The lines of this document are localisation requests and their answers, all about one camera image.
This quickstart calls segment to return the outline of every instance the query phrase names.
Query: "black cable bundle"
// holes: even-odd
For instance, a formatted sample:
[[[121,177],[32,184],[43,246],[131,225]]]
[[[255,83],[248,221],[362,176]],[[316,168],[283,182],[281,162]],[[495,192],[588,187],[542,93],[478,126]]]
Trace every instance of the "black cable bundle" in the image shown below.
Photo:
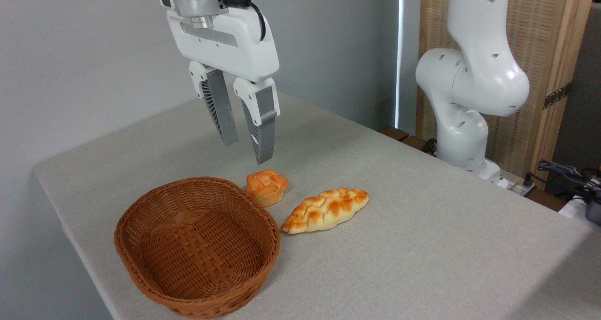
[[[257,12],[257,15],[259,16],[259,23],[261,24],[261,38],[260,40],[262,41],[265,38],[265,34],[266,34],[266,27],[265,27],[265,19],[262,16],[262,12],[259,9],[259,7],[257,7],[256,4],[254,4],[251,0],[223,0],[223,3],[228,6],[228,7],[234,7],[234,8],[248,8],[251,7],[255,10],[255,12]]]
[[[595,177],[595,175],[599,175],[599,172],[595,171],[595,175],[593,176],[585,176],[584,173],[590,172],[592,169],[584,169],[580,172],[573,166],[565,166],[548,160],[540,160],[537,169],[542,172],[554,173],[555,176],[545,181],[545,179],[536,176],[534,173],[527,172],[526,179],[529,180],[534,177],[550,187],[562,191],[562,194],[573,194],[574,196],[580,196],[584,201],[592,200],[601,204],[601,198],[599,198],[599,194],[601,194],[601,182]],[[559,177],[566,179],[570,183],[577,184],[578,187],[566,188],[553,183],[554,179]]]

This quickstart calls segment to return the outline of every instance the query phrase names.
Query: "woven panel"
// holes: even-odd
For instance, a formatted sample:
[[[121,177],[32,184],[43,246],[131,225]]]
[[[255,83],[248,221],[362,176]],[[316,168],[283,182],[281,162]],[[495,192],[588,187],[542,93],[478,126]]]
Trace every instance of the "woven panel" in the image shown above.
[[[526,104],[511,117],[485,116],[489,124],[486,156],[502,169],[521,176],[530,163],[536,138],[540,97],[545,96],[556,45],[558,14],[565,0],[509,0],[507,36],[511,51],[530,79]],[[423,0],[420,53],[433,48],[458,49],[447,31],[448,0]],[[436,138],[436,121],[427,97],[418,95],[417,134]]]

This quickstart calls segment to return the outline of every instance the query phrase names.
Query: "metal hinge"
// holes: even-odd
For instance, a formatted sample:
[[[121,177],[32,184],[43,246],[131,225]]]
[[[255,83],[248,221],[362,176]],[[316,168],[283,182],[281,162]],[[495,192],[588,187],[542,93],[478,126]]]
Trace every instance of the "metal hinge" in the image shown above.
[[[548,107],[552,106],[554,103],[562,100],[562,98],[564,98],[565,96],[567,96],[570,93],[570,88],[571,88],[571,82],[564,85],[561,89],[554,91],[550,95],[547,95],[547,97],[545,97],[545,104],[543,106],[543,109],[547,109]]]

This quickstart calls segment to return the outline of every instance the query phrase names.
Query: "table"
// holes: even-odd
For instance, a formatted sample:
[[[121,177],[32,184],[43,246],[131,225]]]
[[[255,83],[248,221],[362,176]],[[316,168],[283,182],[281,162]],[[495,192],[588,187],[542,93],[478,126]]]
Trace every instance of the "table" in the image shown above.
[[[114,250],[122,213],[191,176],[290,181],[278,224],[304,198],[361,188],[371,200],[328,231],[283,234],[266,284],[237,319],[599,319],[601,235],[378,132],[280,93],[273,159],[257,166],[239,100],[225,147],[200,100],[35,168],[115,319],[178,319],[137,290]]]

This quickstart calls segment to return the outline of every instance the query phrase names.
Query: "basket rim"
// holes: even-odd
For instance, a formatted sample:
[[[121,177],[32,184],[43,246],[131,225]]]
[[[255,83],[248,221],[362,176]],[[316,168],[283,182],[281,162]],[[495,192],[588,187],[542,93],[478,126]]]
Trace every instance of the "basket rim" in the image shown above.
[[[127,224],[127,221],[129,221],[131,216],[134,215],[134,213],[138,210],[139,206],[142,206],[142,205],[138,204],[138,202],[140,200],[142,200],[143,198],[146,198],[147,196],[150,196],[151,194],[154,194],[155,192],[163,189],[164,187],[177,185],[179,183],[187,182],[187,181],[217,182],[217,183],[220,183],[221,185],[225,185],[231,189],[234,189],[234,191],[236,191],[236,192],[238,192],[238,194],[240,194],[241,198],[243,198],[248,203],[250,203],[249,206],[252,206],[256,211],[259,212],[260,215],[262,215],[266,218],[266,222],[267,222],[267,224],[269,224],[270,230],[274,234],[273,243],[272,243],[272,245],[273,245],[272,251],[271,251],[271,253],[269,253],[267,255],[266,262],[264,262],[264,264],[258,269],[257,273],[255,273],[253,275],[253,277],[250,277],[249,279],[245,280],[239,286],[236,286],[234,288],[231,288],[229,290],[221,292],[220,294],[211,295],[206,298],[197,298],[197,299],[175,298],[175,297],[169,296],[167,294],[160,293],[158,290],[155,290],[154,288],[149,286],[148,282],[146,281],[146,277],[144,275],[142,275],[141,271],[133,264],[133,257],[126,250],[124,239],[121,236],[121,234],[123,233],[123,230]],[[138,288],[142,292],[144,292],[144,294],[146,294],[146,296],[150,297],[150,295],[148,295],[148,294],[152,294],[156,298],[163,299],[166,301],[171,301],[173,303],[179,303],[179,304],[208,303],[208,304],[214,305],[214,304],[227,303],[229,301],[235,300],[235,299],[241,297],[242,295],[246,294],[247,292],[249,292],[249,290],[253,290],[253,288],[260,288],[264,284],[264,282],[266,280],[266,276],[262,277],[261,273],[271,271],[271,269],[275,265],[275,262],[277,261],[277,257],[279,256],[281,235],[279,233],[279,228],[277,227],[277,224],[276,224],[275,220],[273,219],[273,216],[266,209],[264,209],[264,207],[261,207],[253,198],[251,198],[251,196],[249,196],[245,191],[243,191],[242,188],[238,187],[236,184],[232,183],[231,181],[228,181],[227,179],[222,179],[219,177],[202,176],[202,177],[189,177],[189,178],[185,178],[185,179],[179,179],[178,181],[173,181],[170,183],[163,184],[159,187],[153,188],[152,190],[146,192],[146,194],[143,194],[140,198],[138,198],[136,200],[136,202],[134,202],[126,210],[125,213],[123,213],[122,217],[119,219],[119,222],[116,226],[116,230],[115,230],[115,234],[114,234],[114,243],[115,243],[115,246],[117,248],[117,253],[120,256],[120,258],[123,261],[125,261],[125,259],[127,261],[127,264],[124,262],[124,264],[126,264],[124,266],[126,267],[131,278],[133,279],[133,282],[138,286]]]

